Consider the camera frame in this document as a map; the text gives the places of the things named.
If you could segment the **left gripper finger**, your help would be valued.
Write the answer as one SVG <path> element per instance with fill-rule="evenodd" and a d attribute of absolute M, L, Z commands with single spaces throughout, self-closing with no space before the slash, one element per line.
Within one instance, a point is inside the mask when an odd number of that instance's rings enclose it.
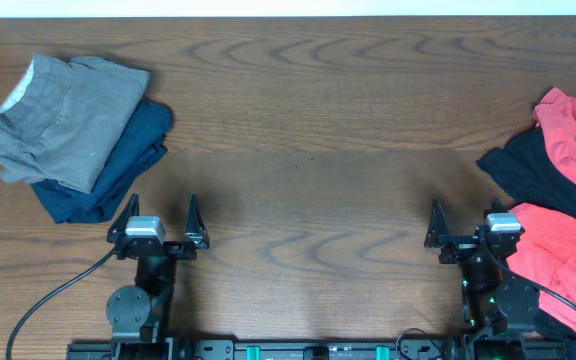
<path fill-rule="evenodd" d="M 198 197 L 192 193 L 187 213 L 185 236 L 193 243 L 196 249 L 209 249 L 210 238 L 200 214 Z"/>
<path fill-rule="evenodd" d="M 120 239 L 126 235 L 126 228 L 133 216 L 139 215 L 139 196 L 133 193 L 119 216 L 112 223 L 107 232 L 108 239 Z"/>

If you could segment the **grey shorts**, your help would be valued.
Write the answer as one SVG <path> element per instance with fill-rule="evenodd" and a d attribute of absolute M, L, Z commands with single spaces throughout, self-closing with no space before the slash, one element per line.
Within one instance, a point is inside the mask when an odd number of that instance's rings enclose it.
<path fill-rule="evenodd" d="M 90 192 L 149 79 L 101 57 L 33 55 L 0 106 L 2 180 Z"/>

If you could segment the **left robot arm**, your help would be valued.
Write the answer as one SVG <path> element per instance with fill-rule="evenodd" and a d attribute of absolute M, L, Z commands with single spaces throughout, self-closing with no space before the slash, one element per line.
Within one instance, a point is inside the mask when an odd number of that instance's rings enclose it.
<path fill-rule="evenodd" d="M 189 340 L 167 334 L 177 263 L 192 261 L 210 247 L 198 198 L 190 197 L 183 238 L 168 240 L 160 218 L 139 214 L 134 194 L 108 230 L 107 241 L 119 260 L 137 262 L 134 283 L 108 299 L 106 315 L 112 326 L 112 359 L 186 360 L 194 357 Z"/>

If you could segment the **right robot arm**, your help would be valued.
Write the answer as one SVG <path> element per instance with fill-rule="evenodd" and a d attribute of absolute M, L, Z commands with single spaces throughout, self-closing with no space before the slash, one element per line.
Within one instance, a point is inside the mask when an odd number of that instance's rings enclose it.
<path fill-rule="evenodd" d="M 453 235 L 441 203 L 432 202 L 426 248 L 459 267 L 463 318 L 472 330 L 447 340 L 446 359 L 525 359 L 523 336 L 534 330 L 539 291 L 507 269 L 524 229 L 509 212 L 489 213 L 471 235 Z"/>

